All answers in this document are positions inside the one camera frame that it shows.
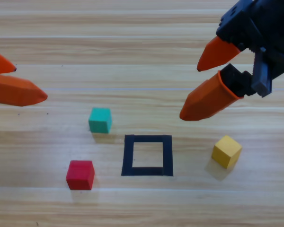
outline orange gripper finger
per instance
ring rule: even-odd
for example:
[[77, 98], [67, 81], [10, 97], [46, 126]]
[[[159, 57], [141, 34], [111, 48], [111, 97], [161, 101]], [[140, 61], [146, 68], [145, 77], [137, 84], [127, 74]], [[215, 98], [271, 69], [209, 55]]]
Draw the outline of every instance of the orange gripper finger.
[[31, 81], [0, 74], [0, 103], [15, 106], [34, 105], [47, 99], [47, 94]]
[[235, 45], [223, 41], [220, 37], [216, 36], [206, 45], [199, 60], [197, 70], [209, 70], [226, 64], [240, 52], [241, 51]]
[[0, 73], [15, 72], [16, 67], [0, 54]]
[[199, 121], [210, 118], [242, 98], [237, 97], [223, 84], [220, 71], [218, 71], [188, 95], [180, 112], [180, 119]]

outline black tape square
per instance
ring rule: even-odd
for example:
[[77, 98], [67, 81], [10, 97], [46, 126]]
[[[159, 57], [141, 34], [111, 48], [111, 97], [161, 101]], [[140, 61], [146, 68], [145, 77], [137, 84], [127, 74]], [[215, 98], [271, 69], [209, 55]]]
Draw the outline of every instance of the black tape square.
[[[163, 143], [163, 167], [133, 167], [135, 142]], [[125, 135], [122, 176], [173, 176], [172, 136]]]

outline wood grain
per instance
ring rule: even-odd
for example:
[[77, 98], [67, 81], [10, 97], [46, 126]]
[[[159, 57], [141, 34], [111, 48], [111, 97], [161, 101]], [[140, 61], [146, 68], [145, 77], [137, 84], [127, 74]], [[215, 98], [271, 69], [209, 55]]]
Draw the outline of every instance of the wood grain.
[[[218, 69], [196, 65], [233, 0], [0, 0], [0, 53], [10, 73], [48, 95], [0, 105], [0, 227], [284, 227], [284, 74], [273, 93], [184, 122], [187, 95]], [[231, 61], [252, 72], [253, 54]], [[108, 135], [92, 134], [109, 107]], [[173, 177], [121, 176], [126, 134], [170, 134]], [[216, 141], [243, 145], [234, 168], [211, 159]], [[162, 165], [160, 146], [135, 165]], [[92, 160], [92, 191], [70, 191], [69, 162]]]

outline red cube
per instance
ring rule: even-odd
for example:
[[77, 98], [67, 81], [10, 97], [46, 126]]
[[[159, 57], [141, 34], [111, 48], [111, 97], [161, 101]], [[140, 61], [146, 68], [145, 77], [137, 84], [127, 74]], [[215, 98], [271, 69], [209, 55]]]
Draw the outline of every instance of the red cube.
[[72, 160], [66, 181], [71, 190], [91, 190], [95, 176], [92, 161]]

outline teal cube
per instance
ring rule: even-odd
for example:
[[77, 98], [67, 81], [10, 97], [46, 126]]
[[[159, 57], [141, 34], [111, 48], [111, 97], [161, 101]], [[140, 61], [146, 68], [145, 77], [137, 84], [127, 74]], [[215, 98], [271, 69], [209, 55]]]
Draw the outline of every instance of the teal cube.
[[93, 133], [109, 133], [112, 116], [109, 108], [95, 107], [89, 116], [89, 129]]

